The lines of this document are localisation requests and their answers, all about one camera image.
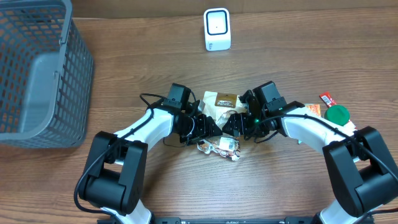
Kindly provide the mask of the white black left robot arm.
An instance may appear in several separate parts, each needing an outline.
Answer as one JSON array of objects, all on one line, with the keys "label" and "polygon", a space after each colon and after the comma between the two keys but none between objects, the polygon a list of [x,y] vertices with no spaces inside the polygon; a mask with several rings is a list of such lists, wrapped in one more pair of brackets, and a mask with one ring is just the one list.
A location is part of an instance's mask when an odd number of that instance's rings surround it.
[{"label": "white black left robot arm", "polygon": [[166,97],[148,103],[144,116],[128,128],[98,132],[74,189],[76,207],[108,215],[99,223],[154,223],[152,212],[141,202],[149,150],[172,133],[184,146],[223,133],[202,113],[202,101],[189,101],[193,95],[188,87],[174,83]]}]

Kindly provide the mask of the green lid jar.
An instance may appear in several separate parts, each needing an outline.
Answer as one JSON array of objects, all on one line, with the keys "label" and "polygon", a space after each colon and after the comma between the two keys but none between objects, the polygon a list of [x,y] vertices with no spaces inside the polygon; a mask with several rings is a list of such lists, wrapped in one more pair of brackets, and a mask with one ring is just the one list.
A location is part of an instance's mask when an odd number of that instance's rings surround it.
[{"label": "green lid jar", "polygon": [[350,113],[342,105],[333,105],[325,111],[324,118],[332,123],[344,126],[350,120]]}]

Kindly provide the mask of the white snack wrapper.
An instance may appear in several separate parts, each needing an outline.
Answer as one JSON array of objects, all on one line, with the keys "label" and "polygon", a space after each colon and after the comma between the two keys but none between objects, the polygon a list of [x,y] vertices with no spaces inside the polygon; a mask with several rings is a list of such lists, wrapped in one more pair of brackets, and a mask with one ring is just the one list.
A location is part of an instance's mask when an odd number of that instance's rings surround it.
[{"label": "white snack wrapper", "polygon": [[[246,113],[248,106],[239,100],[239,96],[231,93],[207,91],[204,94],[204,114],[211,116],[216,125],[222,129],[228,118],[235,113]],[[241,148],[239,138],[223,132],[221,136],[209,137],[197,143],[197,149],[205,154],[219,154],[231,161],[238,161]]]}]

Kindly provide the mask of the red snack bar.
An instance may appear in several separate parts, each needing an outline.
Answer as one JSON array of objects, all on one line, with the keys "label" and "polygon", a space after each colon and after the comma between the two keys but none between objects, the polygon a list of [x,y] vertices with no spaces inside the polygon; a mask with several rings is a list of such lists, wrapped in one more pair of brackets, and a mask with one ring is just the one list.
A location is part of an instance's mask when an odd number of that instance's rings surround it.
[{"label": "red snack bar", "polygon": [[[338,105],[338,103],[331,97],[330,92],[326,91],[320,95],[321,100],[326,104],[327,109],[333,105]],[[354,123],[349,120],[347,124],[344,125],[346,128],[356,129]]]}]

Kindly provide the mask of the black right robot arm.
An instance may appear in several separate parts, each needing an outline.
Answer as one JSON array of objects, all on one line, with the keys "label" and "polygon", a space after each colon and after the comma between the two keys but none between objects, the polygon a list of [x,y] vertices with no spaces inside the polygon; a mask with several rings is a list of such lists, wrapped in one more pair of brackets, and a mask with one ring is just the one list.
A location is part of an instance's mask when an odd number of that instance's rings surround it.
[{"label": "black right robot arm", "polygon": [[378,130],[346,128],[298,101],[287,103],[274,82],[248,90],[239,100],[248,110],[232,114],[224,133],[257,143],[281,134],[323,154],[335,200],[312,223],[370,222],[397,198],[397,164]]}]

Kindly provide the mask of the orange white snack packet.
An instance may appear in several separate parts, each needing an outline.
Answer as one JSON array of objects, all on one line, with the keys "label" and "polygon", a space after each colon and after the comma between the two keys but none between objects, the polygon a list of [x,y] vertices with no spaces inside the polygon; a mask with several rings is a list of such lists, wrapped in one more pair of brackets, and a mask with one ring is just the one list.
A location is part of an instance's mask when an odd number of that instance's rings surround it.
[{"label": "orange white snack packet", "polygon": [[313,114],[321,117],[321,108],[319,104],[305,104],[305,107],[308,108]]}]

